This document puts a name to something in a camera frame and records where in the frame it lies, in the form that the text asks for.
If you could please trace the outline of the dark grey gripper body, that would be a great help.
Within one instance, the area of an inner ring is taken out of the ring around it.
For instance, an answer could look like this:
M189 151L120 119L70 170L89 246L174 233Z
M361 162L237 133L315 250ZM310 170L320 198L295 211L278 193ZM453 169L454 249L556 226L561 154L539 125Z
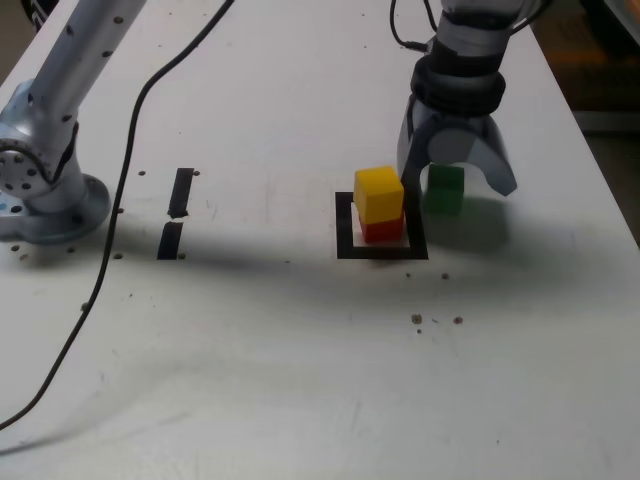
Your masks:
M416 129L420 128L468 128L487 130L494 120L490 115L480 117L462 117L436 110L420 100L416 101Z

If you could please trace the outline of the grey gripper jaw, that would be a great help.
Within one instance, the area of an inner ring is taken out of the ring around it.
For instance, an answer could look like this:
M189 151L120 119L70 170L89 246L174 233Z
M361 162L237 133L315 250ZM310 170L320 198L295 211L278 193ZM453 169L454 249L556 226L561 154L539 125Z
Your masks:
M425 105L416 94L409 95L397 145L397 170L401 180L414 166L430 161L429 142L441 123L441 114Z
M495 121L487 130L460 127L440 129L430 140L428 152L434 164L468 164L478 168L491 189L502 196L509 196L517 188L516 177Z

